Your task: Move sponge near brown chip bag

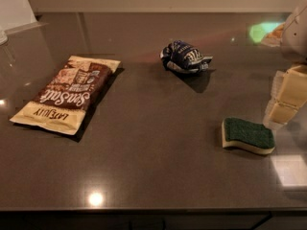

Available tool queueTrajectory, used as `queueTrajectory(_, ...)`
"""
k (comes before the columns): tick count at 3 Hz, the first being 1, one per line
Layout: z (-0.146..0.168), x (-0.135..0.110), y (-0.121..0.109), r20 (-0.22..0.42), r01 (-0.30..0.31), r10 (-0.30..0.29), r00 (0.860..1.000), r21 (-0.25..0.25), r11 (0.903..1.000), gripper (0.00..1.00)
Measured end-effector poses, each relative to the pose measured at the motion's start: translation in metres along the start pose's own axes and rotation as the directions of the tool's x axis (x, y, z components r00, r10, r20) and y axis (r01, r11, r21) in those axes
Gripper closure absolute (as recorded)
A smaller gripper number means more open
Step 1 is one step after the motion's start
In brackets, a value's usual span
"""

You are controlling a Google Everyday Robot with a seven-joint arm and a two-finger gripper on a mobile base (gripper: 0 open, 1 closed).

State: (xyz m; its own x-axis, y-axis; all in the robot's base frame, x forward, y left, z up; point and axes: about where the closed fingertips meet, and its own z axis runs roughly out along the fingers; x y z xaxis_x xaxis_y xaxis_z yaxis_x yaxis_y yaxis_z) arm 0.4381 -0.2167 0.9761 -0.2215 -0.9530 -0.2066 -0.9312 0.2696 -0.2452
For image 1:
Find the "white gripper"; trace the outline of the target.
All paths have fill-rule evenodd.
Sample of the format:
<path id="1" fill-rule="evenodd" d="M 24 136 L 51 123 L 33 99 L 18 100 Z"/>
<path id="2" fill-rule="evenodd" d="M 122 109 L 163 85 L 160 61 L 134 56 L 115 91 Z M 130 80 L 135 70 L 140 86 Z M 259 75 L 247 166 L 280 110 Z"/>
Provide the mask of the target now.
<path id="1" fill-rule="evenodd" d="M 263 125 L 279 130 L 307 103 L 307 0 L 302 0 L 288 16 L 281 38 L 281 52 L 293 64 L 277 71 L 272 80 Z"/>

